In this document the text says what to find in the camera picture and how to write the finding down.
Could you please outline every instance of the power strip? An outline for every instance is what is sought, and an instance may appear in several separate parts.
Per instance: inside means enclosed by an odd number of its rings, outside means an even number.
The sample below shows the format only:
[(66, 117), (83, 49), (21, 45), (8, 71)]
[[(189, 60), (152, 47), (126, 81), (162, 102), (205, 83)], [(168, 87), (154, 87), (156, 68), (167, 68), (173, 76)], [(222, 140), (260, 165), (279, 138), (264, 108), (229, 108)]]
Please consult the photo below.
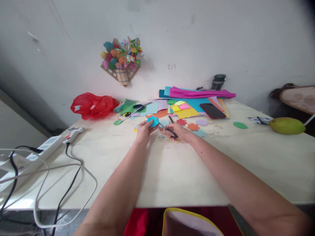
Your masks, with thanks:
[[(39, 154), (40, 158), (43, 159), (44, 161), (47, 160), (53, 154), (53, 152), (57, 150), (57, 148), (62, 144), (62, 142), (65, 141), (65, 139), (66, 138), (61, 136), (61, 135), (49, 138), (40, 147), (38, 147), (38, 149), (43, 150)], [(37, 170), (43, 164), (43, 162), (41, 160), (39, 160), (39, 158), (34, 154), (29, 155), (26, 159), (30, 160), (31, 162), (27, 166), (25, 166), (22, 170), (19, 170), (19, 174), (31, 173), (31, 172)], [(14, 177), (14, 176), (15, 176), (14, 172), (8, 172), (6, 175), (4, 175), (0, 179), (0, 181)], [(15, 191), (18, 190), (19, 187), (25, 181), (27, 181), (27, 179), (30, 176), (31, 175), (27, 175), (25, 177), (19, 178), (17, 180), (17, 183), (16, 183)], [(12, 189), (13, 182), (14, 182), (14, 180), (0, 184), (0, 195), (1, 196), (7, 196), (10, 193), (10, 191)]]

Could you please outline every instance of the smartphone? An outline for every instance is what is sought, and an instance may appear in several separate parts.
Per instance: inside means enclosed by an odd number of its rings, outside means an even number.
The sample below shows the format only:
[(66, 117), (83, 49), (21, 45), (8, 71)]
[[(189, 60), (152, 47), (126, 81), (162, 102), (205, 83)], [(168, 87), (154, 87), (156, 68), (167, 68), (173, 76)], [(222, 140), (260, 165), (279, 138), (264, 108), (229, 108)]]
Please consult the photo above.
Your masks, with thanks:
[(224, 119), (226, 118), (226, 115), (222, 111), (220, 111), (218, 108), (216, 108), (215, 105), (212, 103), (202, 103), (200, 104), (201, 108), (207, 113), (207, 115), (212, 119)]

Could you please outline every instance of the table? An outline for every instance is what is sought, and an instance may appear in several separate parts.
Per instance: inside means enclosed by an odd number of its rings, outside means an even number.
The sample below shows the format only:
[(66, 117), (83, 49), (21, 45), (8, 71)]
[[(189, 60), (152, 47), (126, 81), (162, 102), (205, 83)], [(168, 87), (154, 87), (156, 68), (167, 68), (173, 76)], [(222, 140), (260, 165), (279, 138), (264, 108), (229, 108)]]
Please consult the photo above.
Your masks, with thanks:
[[(315, 196), (315, 139), (305, 133), (282, 135), (269, 126), (255, 124), (248, 117), (266, 115), (233, 99), (226, 99), (231, 119), (211, 120), (206, 117), (187, 118), (209, 121), (201, 127), (205, 140), (230, 156), (295, 204), (313, 203)], [(113, 125), (117, 114), (99, 120), (79, 120), (73, 127), (85, 127), (70, 147), (71, 154), (84, 160), (86, 168), (95, 175), (98, 187), (87, 208), (90, 208), (103, 185), (131, 147), (138, 117)], [(248, 129), (238, 129), (233, 121), (243, 122)], [(48, 159), (53, 166), (75, 163), (65, 155), (62, 145)], [(40, 209), (56, 209), (69, 187), (77, 167), (51, 171), (43, 187)], [(44, 174), (32, 176), (12, 196), (9, 209), (32, 209)], [(94, 182), (86, 173), (79, 174), (63, 209), (79, 209), (93, 190)], [(229, 200), (216, 183), (195, 151), (185, 143), (170, 142), (159, 130), (151, 135), (143, 185), (137, 207), (219, 206)]]

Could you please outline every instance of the floor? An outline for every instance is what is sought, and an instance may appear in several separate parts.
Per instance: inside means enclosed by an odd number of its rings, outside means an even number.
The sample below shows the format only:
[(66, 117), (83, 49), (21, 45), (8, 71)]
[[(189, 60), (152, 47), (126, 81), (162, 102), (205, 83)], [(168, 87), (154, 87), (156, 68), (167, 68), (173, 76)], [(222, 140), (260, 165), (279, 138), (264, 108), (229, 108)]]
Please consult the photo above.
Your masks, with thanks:
[[(314, 205), (299, 205), (298, 206), (302, 211), (304, 211), (306, 214), (308, 214), (310, 217), (315, 219), (315, 212), (314, 212)], [(72, 222), (70, 225), (66, 227), (59, 227), (56, 229), (56, 236), (69, 236), (73, 235), (76, 229), (79, 227), (80, 223), (83, 221), (85, 215), (87, 214), (88, 210), (84, 210), (77, 219), (75, 219), (74, 222)], [(58, 223), (65, 223), (71, 220), (76, 214), (78, 213), (78, 210), (61, 210), (59, 217), (61, 219), (58, 221)], [(243, 219), (243, 217), (237, 212), (235, 208), (232, 207), (232, 213), (242, 229), (244, 236), (256, 236), (252, 228), (248, 225), (248, 223)], [(44, 224), (51, 224), (54, 219), (55, 211), (42, 211), (41, 212), (41, 221)], [(20, 212), (7, 212), (7, 216), (10, 216), (10, 218), (15, 220), (21, 220), (21, 221), (32, 221), (33, 220), (33, 213), (32, 211), (20, 211)], [(8, 223), (8, 222), (0, 222), (0, 230), (7, 230), (7, 231), (18, 231), (18, 232), (24, 232), (26, 230), (29, 230), (29, 226), (20, 226), (16, 225), (14, 223)], [(51, 234), (51, 230), (47, 230), (47, 235)]]

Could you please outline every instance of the bag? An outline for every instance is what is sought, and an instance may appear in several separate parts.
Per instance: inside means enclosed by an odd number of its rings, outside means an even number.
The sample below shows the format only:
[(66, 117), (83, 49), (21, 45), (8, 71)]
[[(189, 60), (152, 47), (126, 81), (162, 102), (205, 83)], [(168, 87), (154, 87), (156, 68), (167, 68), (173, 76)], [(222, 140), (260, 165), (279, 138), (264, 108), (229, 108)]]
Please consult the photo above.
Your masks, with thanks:
[[(87, 92), (77, 96), (73, 100), (71, 110), (74, 113), (81, 114), (83, 120), (88, 120), (106, 117), (118, 105), (119, 101), (111, 96), (101, 97)], [(75, 111), (75, 106), (80, 106), (80, 108)]]

